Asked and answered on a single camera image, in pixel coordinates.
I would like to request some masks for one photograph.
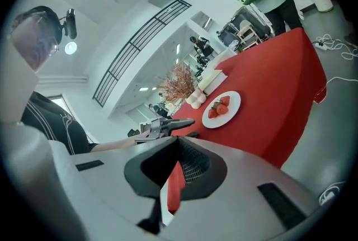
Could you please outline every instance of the white cable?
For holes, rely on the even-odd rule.
[[[327,82],[327,84],[328,84],[330,81],[334,80],[334,79],[340,79],[340,80],[344,80],[344,81],[358,82],[358,80],[356,80],[356,79],[346,79],[346,78],[342,78],[342,77],[337,77],[337,76],[335,76],[335,77],[333,77],[332,79],[330,79],[330,80]]]
[[[345,181],[341,181],[341,182],[335,182],[333,184],[331,184],[330,186],[327,187],[327,189],[325,191],[323,191],[323,193],[319,196],[319,204],[322,205],[324,203],[324,199],[327,198],[327,193],[330,191],[332,192],[332,189],[337,189],[338,190],[338,193],[340,192],[340,188],[337,186],[341,183],[345,183]]]
[[[342,58],[346,60],[352,60],[354,57],[358,57],[358,49],[353,49],[351,51],[351,49],[346,44],[344,44],[341,40],[332,39],[329,34],[325,34],[323,35],[323,37],[317,37],[316,40],[318,42],[324,43],[325,46],[327,47],[327,50],[338,50],[341,49],[343,46],[347,47],[348,52],[341,53]]]

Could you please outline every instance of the table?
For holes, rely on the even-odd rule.
[[[280,168],[297,145],[313,101],[326,96],[326,76],[303,29],[294,29],[221,62],[228,78],[194,110],[185,103],[174,119],[192,118],[195,124],[172,135],[199,133],[199,139],[255,154]],[[241,95],[237,114],[225,125],[207,129],[201,122],[208,104],[226,91]],[[185,186],[176,164],[168,180],[168,209],[175,212]]]

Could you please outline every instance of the black pants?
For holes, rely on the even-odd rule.
[[[208,57],[211,53],[213,53],[214,49],[208,45],[206,48],[202,49],[202,53],[205,57]]]
[[[279,7],[265,14],[272,23],[275,36],[286,32],[285,22],[291,29],[302,27],[294,0],[286,0]]]

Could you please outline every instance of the power strip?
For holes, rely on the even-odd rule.
[[[314,46],[324,51],[328,49],[328,46],[326,44],[320,45],[318,42],[316,42]]]

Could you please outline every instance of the white plate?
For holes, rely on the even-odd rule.
[[[211,107],[214,106],[214,102],[218,102],[220,98],[224,96],[230,96],[230,104],[228,107],[229,112],[227,112],[225,115],[220,115],[216,118],[209,119],[208,117],[209,110],[211,109]],[[226,93],[222,93],[221,95],[213,99],[212,102],[205,109],[205,112],[202,115],[202,124],[210,129],[225,125],[228,121],[230,121],[233,118],[233,116],[235,116],[235,114],[240,108],[240,104],[241,104],[241,97],[238,92],[229,91]]]

